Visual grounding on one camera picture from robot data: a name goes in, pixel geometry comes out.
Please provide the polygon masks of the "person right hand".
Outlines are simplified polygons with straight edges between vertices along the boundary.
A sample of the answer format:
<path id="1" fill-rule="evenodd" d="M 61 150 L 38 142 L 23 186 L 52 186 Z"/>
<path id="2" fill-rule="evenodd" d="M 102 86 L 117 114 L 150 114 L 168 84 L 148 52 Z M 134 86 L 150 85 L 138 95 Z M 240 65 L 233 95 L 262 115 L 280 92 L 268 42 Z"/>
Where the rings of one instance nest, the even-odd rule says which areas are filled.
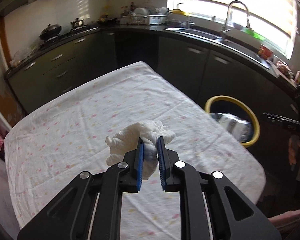
<path id="1" fill-rule="evenodd" d="M 288 160 L 290 165 L 296 164 L 296 156 L 300 149 L 300 139 L 297 135 L 290 137 L 288 142 Z"/>

